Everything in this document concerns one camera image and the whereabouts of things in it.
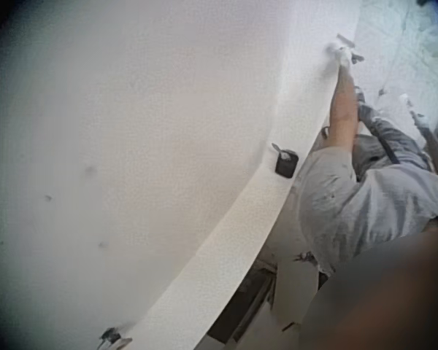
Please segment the drywall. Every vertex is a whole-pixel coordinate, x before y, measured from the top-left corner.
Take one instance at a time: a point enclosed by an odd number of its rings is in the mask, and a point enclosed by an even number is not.
[[[358,1],[29,2],[0,37],[0,330],[21,349],[192,349],[329,108]]]

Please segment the paint spot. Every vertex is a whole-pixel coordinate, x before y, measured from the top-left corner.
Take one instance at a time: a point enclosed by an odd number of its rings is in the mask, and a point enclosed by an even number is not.
[[[95,166],[87,166],[85,169],[85,175],[88,178],[95,177],[97,174],[97,168]]]

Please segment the man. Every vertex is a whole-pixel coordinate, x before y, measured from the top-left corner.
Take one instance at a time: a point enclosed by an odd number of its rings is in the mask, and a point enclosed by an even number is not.
[[[357,99],[349,49],[337,57],[329,135],[301,170],[297,204],[301,232],[328,275],[376,244],[438,230],[438,175],[414,140]],[[378,137],[357,136],[359,119]],[[416,119],[438,170],[438,141]]]

